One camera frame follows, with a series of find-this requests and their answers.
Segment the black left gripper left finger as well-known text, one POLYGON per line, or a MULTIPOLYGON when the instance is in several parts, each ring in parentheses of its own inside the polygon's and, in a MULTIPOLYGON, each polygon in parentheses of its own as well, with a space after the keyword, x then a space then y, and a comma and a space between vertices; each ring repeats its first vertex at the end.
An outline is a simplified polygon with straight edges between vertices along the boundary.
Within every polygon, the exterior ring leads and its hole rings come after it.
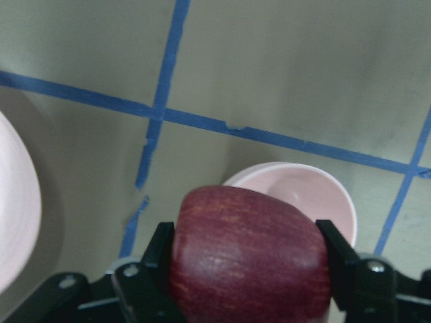
POLYGON ((174 224, 158 224, 142 259, 114 272, 114 292, 125 322, 184 322, 168 294, 174 224))

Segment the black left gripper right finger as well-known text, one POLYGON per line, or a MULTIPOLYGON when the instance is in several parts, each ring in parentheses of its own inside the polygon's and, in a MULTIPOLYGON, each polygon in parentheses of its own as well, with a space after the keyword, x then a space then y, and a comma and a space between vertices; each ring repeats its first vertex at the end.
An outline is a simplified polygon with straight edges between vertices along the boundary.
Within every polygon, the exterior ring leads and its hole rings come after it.
POLYGON ((346 322, 396 322, 396 278, 390 265, 360 258, 329 220, 318 220, 328 256, 331 292, 346 322))

